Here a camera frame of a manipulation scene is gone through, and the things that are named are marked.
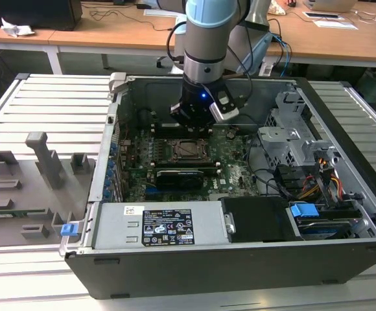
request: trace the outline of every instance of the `blue cable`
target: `blue cable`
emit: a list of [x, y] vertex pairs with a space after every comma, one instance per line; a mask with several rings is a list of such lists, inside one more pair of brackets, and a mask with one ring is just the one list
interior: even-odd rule
[[283, 42], [278, 36], [276, 36], [275, 34], [272, 34], [273, 37], [282, 45], [282, 47], [286, 48], [286, 63], [285, 63], [285, 68], [283, 69], [283, 71], [281, 72], [280, 74], [280, 77], [282, 77], [285, 72], [286, 72], [286, 69], [287, 69], [287, 65], [289, 64], [289, 53], [288, 53], [288, 49], [287, 49], [287, 44], [285, 42]]

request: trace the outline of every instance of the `blue latch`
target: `blue latch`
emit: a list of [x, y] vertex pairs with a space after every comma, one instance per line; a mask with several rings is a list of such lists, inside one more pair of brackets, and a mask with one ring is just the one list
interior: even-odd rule
[[319, 212], [312, 203], [296, 203], [290, 210], [292, 211], [293, 217], [316, 217], [319, 216]]
[[78, 236], [78, 224], [64, 224], [61, 228], [61, 236]]

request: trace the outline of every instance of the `motherboard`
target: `motherboard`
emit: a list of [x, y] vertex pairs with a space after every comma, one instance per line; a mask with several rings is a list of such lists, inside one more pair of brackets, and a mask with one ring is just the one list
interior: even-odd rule
[[204, 138], [158, 138], [154, 131], [126, 132], [120, 159], [126, 202], [216, 201], [255, 196], [247, 165], [250, 136], [215, 126]]

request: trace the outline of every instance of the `power supply label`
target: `power supply label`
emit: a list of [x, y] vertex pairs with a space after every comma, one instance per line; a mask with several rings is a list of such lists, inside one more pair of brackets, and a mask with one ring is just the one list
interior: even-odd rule
[[191, 210], [143, 211], [142, 244], [144, 246], [195, 244]]

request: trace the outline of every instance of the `laptop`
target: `laptop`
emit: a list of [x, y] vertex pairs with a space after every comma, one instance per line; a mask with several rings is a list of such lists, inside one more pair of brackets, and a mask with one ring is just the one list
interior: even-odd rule
[[358, 0], [304, 0], [311, 10], [326, 12], [348, 12]]

